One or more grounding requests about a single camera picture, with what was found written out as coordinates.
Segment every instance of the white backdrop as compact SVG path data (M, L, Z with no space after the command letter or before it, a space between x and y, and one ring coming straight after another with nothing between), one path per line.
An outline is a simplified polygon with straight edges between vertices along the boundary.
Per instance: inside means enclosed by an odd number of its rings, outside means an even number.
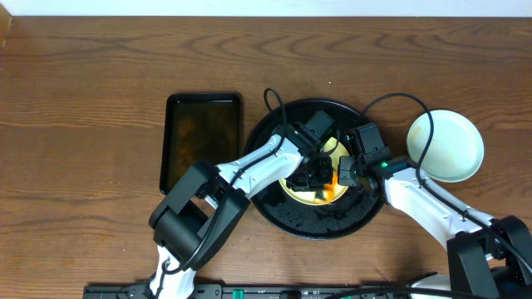
M13 16L532 17L532 0L0 0Z

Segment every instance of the yellow plate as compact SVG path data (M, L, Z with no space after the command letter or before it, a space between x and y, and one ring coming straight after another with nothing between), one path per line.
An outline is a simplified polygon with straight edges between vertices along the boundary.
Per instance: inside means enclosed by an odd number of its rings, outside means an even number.
M332 150L336 144L336 138L331 137L325 145L322 147L322 151ZM344 155L349 155L347 149L340 142L338 147L330 155L332 160L333 177L332 184L326 185L323 191L307 191L307 192L296 192L289 189L286 186L286 179L280 179L281 187L283 187L284 192L290 195L291 198L299 201L300 203L310 204L310 205L323 205L332 203L333 201L339 199L346 191L348 186L340 186L338 184L338 164L340 163L340 157Z

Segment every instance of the wooden table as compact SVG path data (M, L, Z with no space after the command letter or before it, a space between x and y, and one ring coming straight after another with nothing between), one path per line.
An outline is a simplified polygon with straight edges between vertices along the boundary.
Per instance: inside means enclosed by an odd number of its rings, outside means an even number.
M168 95L239 91L247 136L285 101L361 109L410 92L472 120L480 171L445 184L532 227L532 22L526 19L16 17L0 61L0 293L79 298L90 282L148 277ZM392 99L369 116L395 154L421 114ZM323 285L447 272L445 250L385 207L333 241L292 237L250 208L199 277Z

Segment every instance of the black round plate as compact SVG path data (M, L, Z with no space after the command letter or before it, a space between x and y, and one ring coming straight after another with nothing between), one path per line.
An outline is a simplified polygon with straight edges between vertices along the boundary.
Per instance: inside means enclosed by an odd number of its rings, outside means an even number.
M327 99L296 100L285 105L288 123L306 122L317 111L323 110L339 125L340 130L355 127L359 112L349 105ZM280 109L264 117L255 127L244 148L249 154L264 145L273 129L280 125ZM341 141L347 146L345 135ZM301 238L340 238L356 232L368 223L382 207L382 201L359 194L353 188L336 201L321 206L312 206L292 199L283 191L279 182L270 184L252 198L259 212L273 225Z

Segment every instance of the black plate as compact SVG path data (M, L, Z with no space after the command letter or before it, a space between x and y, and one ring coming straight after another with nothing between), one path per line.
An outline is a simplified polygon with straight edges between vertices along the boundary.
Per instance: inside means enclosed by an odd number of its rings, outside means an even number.
M340 130L351 129L360 118L359 112L349 105L327 99L296 100L285 106L288 122L306 122L316 110L324 110L334 118ZM273 129L280 124L280 110L266 115L251 133L244 149L249 154L264 145ZM345 136L341 138L347 145ZM301 238L331 239L356 232L368 223L382 207L382 201L360 195L349 188L336 201L312 206L292 199L279 182L270 184L253 198L259 212L273 225Z

